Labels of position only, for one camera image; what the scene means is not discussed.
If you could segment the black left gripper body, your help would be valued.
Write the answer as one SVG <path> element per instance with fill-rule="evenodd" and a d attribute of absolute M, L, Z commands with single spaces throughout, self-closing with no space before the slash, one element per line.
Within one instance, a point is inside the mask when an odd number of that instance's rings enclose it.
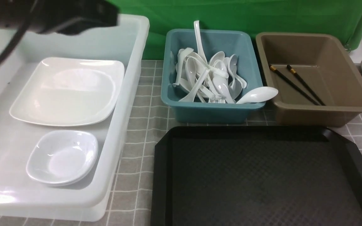
<path fill-rule="evenodd" d="M 0 0 L 0 30 L 17 30 L 34 0 Z M 41 9 L 29 28 L 37 34 L 78 35 L 94 28 L 115 27 L 119 7 L 107 0 L 39 0 Z"/>

